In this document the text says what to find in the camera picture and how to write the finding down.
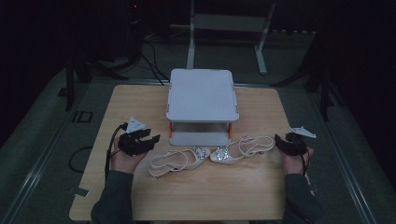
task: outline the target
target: rhinestone embellishment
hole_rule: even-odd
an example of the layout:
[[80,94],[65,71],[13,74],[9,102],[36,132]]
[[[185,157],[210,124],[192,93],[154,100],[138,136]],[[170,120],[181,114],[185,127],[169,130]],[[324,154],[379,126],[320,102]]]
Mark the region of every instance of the rhinestone embellishment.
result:
[[218,147],[216,148],[216,157],[218,161],[225,161],[229,158],[228,148],[227,147]]
[[198,160],[204,160],[208,156],[203,147],[194,147],[192,150],[194,151]]

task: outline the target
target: hand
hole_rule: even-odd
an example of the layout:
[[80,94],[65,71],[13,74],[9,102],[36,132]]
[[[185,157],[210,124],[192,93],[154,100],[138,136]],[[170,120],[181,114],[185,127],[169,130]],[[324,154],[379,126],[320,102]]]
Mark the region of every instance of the hand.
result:
[[[312,154],[314,154],[314,149],[312,147],[307,147],[306,149],[307,149],[307,153],[305,153],[303,157],[304,157],[305,165],[308,166],[309,157],[312,156]],[[282,158],[283,158],[283,171],[285,172],[285,175],[303,174],[304,171],[303,160],[301,159],[300,156],[289,156],[282,152]]]
[[119,138],[114,139],[114,151],[112,152],[113,156],[111,157],[110,169],[132,175],[139,162],[141,162],[148,153],[141,153],[133,157],[129,156],[119,149],[119,141]]

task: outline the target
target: white lid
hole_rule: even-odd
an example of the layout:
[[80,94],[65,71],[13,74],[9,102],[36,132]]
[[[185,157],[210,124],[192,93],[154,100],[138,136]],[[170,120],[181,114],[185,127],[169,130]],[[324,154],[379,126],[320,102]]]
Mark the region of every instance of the white lid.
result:
[[228,70],[174,69],[166,117],[174,122],[235,122],[239,119]]

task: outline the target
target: wooden table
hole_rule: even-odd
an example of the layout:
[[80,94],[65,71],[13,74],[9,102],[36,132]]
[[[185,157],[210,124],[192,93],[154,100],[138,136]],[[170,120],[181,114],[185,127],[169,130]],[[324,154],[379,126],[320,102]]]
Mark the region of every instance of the wooden table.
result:
[[[272,89],[235,88],[240,119],[232,141],[244,135],[283,135],[289,124],[279,96]],[[106,150],[116,128],[129,117],[147,124],[160,142],[141,161],[133,183],[135,220],[268,220],[284,212],[284,176],[279,150],[245,158],[235,165],[205,161],[195,170],[149,174],[149,161],[169,149],[166,118],[168,87],[120,85],[113,91],[79,187],[90,191],[76,196],[69,216],[91,220],[93,205],[105,185]]]

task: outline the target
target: gray floor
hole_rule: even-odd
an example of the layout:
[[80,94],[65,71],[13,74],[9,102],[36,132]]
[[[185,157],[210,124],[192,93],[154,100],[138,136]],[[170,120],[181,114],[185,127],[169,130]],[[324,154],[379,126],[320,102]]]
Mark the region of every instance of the gray floor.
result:
[[[172,69],[186,66],[188,41],[183,31],[175,30],[169,42],[161,41],[156,35],[147,38],[155,48],[158,67],[168,76]],[[298,70],[312,37],[306,34],[268,35],[264,46],[267,76],[259,74],[254,43],[233,40],[224,44],[223,39],[202,38],[197,41],[195,68],[227,69],[233,73],[238,86],[268,88],[268,84]],[[143,52],[153,61],[149,45],[144,45]],[[159,85],[143,60],[123,75],[130,79],[117,81],[97,75],[91,84],[77,81],[77,101],[69,112],[64,111],[65,99],[57,96],[59,89],[64,87],[64,71],[56,75],[37,98],[0,150],[1,218],[12,220],[4,223],[77,223],[68,217],[73,196],[66,192],[78,186],[81,174],[70,170],[69,158],[79,148],[93,145],[116,85]],[[306,93],[305,81],[306,78],[301,78],[276,89],[290,126],[304,126],[318,136],[306,142],[316,150],[308,173],[326,209],[326,216],[320,223],[391,223],[396,220],[393,212],[396,211],[395,192],[347,107],[333,100],[335,106],[328,110],[330,121],[324,121],[318,112],[319,92]],[[76,111],[92,112],[92,121],[72,122]],[[74,166],[84,169],[88,157],[89,150],[77,154]]]

